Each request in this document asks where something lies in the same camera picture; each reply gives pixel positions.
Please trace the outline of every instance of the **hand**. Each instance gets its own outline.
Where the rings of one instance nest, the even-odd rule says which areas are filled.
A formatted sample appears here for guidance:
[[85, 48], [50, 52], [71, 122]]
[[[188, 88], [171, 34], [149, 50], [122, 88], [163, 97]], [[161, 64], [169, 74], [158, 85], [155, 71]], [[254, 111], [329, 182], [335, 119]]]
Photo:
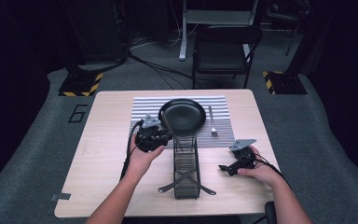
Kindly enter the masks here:
[[[250, 149], [254, 152], [257, 159], [262, 160], [261, 157], [259, 156], [260, 154], [258, 150], [255, 147], [250, 146]], [[272, 170], [269, 166], [267, 166], [261, 161], [255, 162], [254, 169], [244, 169], [244, 168], [238, 169], [238, 174], [253, 176], [258, 181], [266, 183], [270, 187], [283, 180], [283, 178], [280, 175], [278, 175], [274, 170]]]
[[147, 172], [152, 163], [161, 152], [164, 150], [164, 146], [160, 146], [154, 151], [143, 152], [135, 144], [135, 134], [131, 138], [130, 150], [132, 150], [130, 156], [130, 165], [127, 169], [126, 175], [132, 175], [137, 179], [141, 179], [142, 176]]

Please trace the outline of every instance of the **forearm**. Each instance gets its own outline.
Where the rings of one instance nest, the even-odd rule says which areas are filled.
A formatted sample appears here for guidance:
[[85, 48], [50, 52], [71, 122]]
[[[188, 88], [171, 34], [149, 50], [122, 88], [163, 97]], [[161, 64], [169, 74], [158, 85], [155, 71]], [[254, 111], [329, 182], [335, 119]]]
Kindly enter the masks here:
[[86, 223], [121, 223], [139, 181], [140, 178], [125, 175]]
[[271, 185], [278, 223], [312, 223], [295, 194], [281, 179]]

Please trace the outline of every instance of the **striped mat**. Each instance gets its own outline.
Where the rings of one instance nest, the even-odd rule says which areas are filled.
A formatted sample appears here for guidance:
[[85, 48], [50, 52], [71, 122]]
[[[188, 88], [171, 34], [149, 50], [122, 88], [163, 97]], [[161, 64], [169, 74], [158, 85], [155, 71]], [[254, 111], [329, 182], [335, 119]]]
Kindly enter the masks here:
[[[205, 124], [197, 132], [198, 148], [210, 147], [230, 147], [234, 143], [234, 132], [232, 131], [231, 121], [229, 118], [226, 97], [224, 95], [217, 96], [170, 96], [170, 97], [135, 97], [133, 99], [131, 126], [147, 114], [154, 118], [158, 118], [158, 112], [162, 106], [173, 99], [191, 99], [198, 102], [206, 111]], [[208, 106], [212, 107], [214, 127], [218, 135], [212, 135], [212, 123], [209, 115]], [[172, 148], [172, 141], [166, 146]]]

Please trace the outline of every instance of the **wooden table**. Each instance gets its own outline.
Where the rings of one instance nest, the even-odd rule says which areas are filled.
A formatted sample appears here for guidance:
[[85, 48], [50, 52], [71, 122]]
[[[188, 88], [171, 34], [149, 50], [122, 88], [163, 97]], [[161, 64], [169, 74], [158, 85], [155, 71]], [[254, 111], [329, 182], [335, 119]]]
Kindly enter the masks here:
[[[249, 90], [101, 91], [95, 98], [62, 188], [62, 193], [71, 197], [58, 201], [55, 215], [88, 217], [115, 187], [126, 158], [134, 97], [198, 95], [225, 95], [235, 139], [256, 139], [253, 146], [278, 168], [254, 95]], [[197, 200], [175, 200], [173, 190], [159, 193], [159, 187], [173, 180], [173, 154], [166, 149], [139, 183], [126, 217], [264, 213], [264, 204], [272, 201], [267, 185], [219, 170], [219, 164], [230, 165], [235, 161], [228, 147], [199, 150], [199, 160], [201, 183], [215, 190], [216, 195], [201, 191]]]

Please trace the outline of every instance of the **yellow and black hazard tape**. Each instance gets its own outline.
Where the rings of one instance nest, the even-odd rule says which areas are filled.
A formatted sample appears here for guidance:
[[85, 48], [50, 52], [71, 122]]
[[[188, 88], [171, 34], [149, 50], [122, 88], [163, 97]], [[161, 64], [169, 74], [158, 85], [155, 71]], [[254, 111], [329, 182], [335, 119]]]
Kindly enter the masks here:
[[263, 71], [263, 77], [264, 80], [266, 80], [266, 85], [267, 85], [267, 89], [269, 91], [269, 94], [275, 94], [275, 90], [274, 87], [272, 85], [271, 79], [269, 78], [269, 74], [270, 73], [274, 73], [274, 74], [284, 74], [284, 72], [280, 72], [280, 71]]
[[100, 85], [103, 74], [101, 73], [95, 78], [94, 83], [92, 84], [89, 91], [60, 91], [60, 96], [92, 96], [98, 89]]

